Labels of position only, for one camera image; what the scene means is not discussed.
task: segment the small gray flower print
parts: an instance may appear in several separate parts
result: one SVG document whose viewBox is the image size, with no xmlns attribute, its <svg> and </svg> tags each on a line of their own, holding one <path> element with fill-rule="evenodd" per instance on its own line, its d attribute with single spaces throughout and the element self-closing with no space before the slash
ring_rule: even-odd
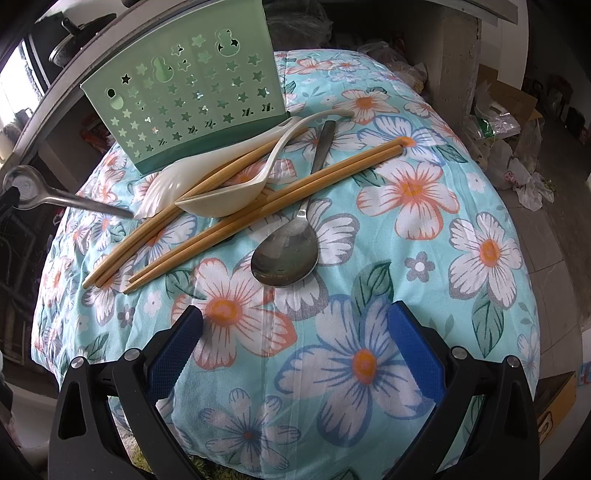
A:
<svg viewBox="0 0 591 480">
<path fill-rule="evenodd" d="M 418 278 L 423 283 L 429 281 L 429 272 L 435 270 L 435 264 L 427 260 L 427 254 L 425 252 L 419 252 L 415 258 L 407 258 L 404 261 L 404 265 L 410 268 L 407 273 L 407 280 L 413 281 Z"/>
</svg>

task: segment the metal spoon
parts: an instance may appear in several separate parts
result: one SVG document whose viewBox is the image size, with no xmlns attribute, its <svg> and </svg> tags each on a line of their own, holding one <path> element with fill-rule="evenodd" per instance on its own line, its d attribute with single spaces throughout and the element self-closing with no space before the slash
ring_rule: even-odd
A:
<svg viewBox="0 0 591 480">
<path fill-rule="evenodd" d="M 324 123 L 311 173 L 324 166 L 335 130 L 336 122 Z M 307 219 L 310 199 L 304 199 L 295 218 L 265 238 L 252 254 L 252 275 L 263 285 L 289 287 L 308 276 L 318 263 L 318 239 Z"/>
<path fill-rule="evenodd" d="M 129 210 L 51 188 L 45 183 L 41 174 L 29 165 L 18 165 L 6 173 L 2 188 L 6 192 L 10 187 L 18 188 L 20 193 L 17 205 L 19 210 L 31 210 L 42 203 L 51 203 L 61 207 L 91 210 L 92 212 L 106 213 L 122 218 L 134 217 L 134 213 Z"/>
</svg>

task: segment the spoon handle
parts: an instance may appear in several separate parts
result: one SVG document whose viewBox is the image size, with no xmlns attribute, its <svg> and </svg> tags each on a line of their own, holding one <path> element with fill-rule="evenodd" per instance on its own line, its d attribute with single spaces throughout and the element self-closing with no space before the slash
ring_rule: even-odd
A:
<svg viewBox="0 0 591 480">
<path fill-rule="evenodd" d="M 316 153 L 314 155 L 314 161 L 312 163 L 310 175 L 322 170 L 322 167 L 324 167 L 324 161 L 326 160 L 326 157 L 330 151 L 330 147 L 332 146 L 333 138 L 335 137 L 335 131 L 336 122 L 334 120 L 327 120 L 324 122 L 322 133 L 320 134 L 318 144 L 316 145 Z M 311 198 L 312 196 L 309 196 L 302 201 L 300 210 L 297 212 L 298 217 L 307 217 Z"/>
</svg>

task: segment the bed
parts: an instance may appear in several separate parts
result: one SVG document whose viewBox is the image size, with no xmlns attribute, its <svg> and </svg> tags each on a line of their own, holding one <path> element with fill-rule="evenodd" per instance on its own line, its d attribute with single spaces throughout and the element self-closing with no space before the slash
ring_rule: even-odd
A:
<svg viewBox="0 0 591 480">
<path fill-rule="evenodd" d="M 293 206 L 124 295 L 134 271 L 216 222 L 184 214 L 102 288 L 85 290 L 88 272 L 138 221 L 69 209 L 43 270 L 31 354 L 62 382 L 75 356 L 115 360 L 196 305 L 204 335 L 172 395 L 157 405 L 187 453 L 261 478 L 378 480 L 433 408 L 386 330 L 387 307 L 403 300 L 423 325 L 475 358 L 516 355 L 534 392 L 535 298 L 505 205 L 420 96 L 355 52 L 276 52 L 275 59 L 292 113 L 354 111 L 338 123 L 329 164 L 395 137 L 409 145 L 402 157 L 314 195 L 314 273 L 273 290 L 249 270 L 254 248 L 292 218 Z M 311 125 L 289 143 L 271 188 L 308 175 L 321 128 Z M 80 194 L 137 211 L 156 175 L 142 178 L 114 145 Z M 127 428 L 116 399 L 111 407 Z M 457 460 L 478 408 L 474 400 L 442 467 Z"/>
</svg>

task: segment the chopsticks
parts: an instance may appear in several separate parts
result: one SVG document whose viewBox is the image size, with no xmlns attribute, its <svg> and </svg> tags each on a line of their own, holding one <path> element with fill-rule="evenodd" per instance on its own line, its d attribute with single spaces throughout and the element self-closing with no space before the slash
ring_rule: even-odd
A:
<svg viewBox="0 0 591 480">
<path fill-rule="evenodd" d="M 306 128 L 303 128 L 295 133 L 300 135 Z M 181 199 L 189 198 L 194 195 L 201 193 L 211 192 L 218 188 L 225 181 L 232 178 L 235 174 L 239 173 L 246 167 L 252 165 L 254 162 L 260 160 L 263 156 L 267 155 L 275 145 L 277 140 L 273 140 L 256 150 L 253 150 L 231 163 L 226 164 L 222 168 L 215 171 L 205 180 L 202 180 L 198 185 L 193 187 L 187 193 L 182 195 Z M 144 223 L 140 224 L 131 234 L 123 239 L 113 251 L 98 265 L 84 280 L 82 283 L 83 288 L 89 288 L 91 285 L 96 284 L 97 287 L 101 288 L 117 270 L 119 270 L 125 262 L 127 262 L 141 247 L 143 247 L 148 240 L 158 234 L 160 230 L 165 228 L 169 223 L 179 217 L 183 211 L 178 208 L 175 204 L 169 205 L 161 212 L 158 212 L 152 218 L 147 219 Z"/>
<path fill-rule="evenodd" d="M 198 233 L 133 275 L 124 293 L 128 294 L 136 290 L 195 255 L 200 254 L 249 225 L 278 212 L 294 202 L 319 192 L 377 163 L 399 156 L 402 153 L 402 145 L 404 145 L 404 139 L 397 138 L 297 180 L 288 187 L 271 193 L 266 199 L 262 198 L 254 201 L 242 210 Z"/>
</svg>

